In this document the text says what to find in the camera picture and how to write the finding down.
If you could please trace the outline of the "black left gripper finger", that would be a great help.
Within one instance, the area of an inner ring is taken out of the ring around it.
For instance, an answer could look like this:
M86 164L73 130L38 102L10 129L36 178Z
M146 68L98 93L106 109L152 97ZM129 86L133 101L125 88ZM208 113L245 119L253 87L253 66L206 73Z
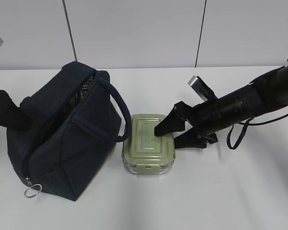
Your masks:
M18 107L5 90L0 90L0 126L16 131L27 131L31 118Z

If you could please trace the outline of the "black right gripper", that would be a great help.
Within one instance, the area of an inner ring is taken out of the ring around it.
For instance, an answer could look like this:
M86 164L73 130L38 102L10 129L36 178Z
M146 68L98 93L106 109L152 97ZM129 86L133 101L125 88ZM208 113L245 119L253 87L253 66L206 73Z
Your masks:
M185 122L188 122L192 128L174 139L176 149L205 149L207 143L217 143L215 133L209 135L204 133L204 129L200 126L201 116L196 111L197 109L194 109L183 101L174 104L170 113L155 127L154 135L160 137L184 131Z

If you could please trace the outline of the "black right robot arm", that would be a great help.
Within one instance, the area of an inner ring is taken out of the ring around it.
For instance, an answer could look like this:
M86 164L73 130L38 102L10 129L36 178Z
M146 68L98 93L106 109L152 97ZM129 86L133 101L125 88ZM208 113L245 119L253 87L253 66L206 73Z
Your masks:
M207 144L218 141L218 131L241 124L243 128L234 145L230 143L231 134L227 135L228 148L235 150L254 118L288 106L288 64L221 98L199 76L193 76L188 84L203 103L189 106L180 101L174 104L170 113L154 129L157 137L183 132L174 139L177 149L205 149Z

